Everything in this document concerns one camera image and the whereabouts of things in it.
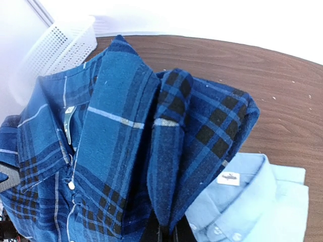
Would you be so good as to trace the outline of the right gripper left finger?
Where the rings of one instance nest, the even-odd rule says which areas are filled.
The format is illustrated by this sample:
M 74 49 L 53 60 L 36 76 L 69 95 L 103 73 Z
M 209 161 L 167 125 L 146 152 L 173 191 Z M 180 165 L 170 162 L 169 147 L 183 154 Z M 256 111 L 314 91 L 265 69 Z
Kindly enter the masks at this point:
M 141 236 L 140 242 L 162 242 L 163 233 L 160 228 L 160 224 L 155 215 L 155 212 L 152 211 L 148 219 L 145 230 Z

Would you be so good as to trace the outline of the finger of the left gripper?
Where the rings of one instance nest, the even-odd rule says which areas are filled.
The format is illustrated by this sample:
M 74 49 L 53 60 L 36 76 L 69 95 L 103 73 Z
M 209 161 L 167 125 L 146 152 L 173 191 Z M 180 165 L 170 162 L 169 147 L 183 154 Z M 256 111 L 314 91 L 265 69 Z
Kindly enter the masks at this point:
M 1 173 L 8 177 L 5 180 L 1 180 L 1 193 L 20 183 L 20 174 L 17 167 L 1 162 Z

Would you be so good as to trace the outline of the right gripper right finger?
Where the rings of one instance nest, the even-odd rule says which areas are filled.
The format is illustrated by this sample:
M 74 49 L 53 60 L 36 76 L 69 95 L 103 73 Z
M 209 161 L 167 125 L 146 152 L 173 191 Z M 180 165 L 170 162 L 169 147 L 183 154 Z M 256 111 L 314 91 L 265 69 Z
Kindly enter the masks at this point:
M 174 228 L 173 242 L 196 242 L 192 229 L 185 215 Z

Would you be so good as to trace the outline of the light blue shirt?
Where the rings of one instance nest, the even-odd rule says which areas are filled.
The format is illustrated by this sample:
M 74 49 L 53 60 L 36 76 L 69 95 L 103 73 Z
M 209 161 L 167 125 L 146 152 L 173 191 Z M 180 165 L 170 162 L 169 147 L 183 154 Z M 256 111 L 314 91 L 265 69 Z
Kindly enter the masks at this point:
M 303 241 L 309 188 L 306 170 L 238 153 L 189 206 L 197 241 Z

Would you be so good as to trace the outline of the blue plaid long sleeve shirt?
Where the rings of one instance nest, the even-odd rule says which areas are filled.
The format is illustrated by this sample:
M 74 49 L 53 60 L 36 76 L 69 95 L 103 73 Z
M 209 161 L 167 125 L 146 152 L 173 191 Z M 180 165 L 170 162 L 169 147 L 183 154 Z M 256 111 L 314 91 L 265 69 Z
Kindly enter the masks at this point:
M 30 241 L 140 241 L 152 211 L 163 235 L 228 165 L 259 117 L 239 89 L 181 69 L 156 73 L 119 35 L 68 71 L 39 77 L 1 125 L 1 193 Z

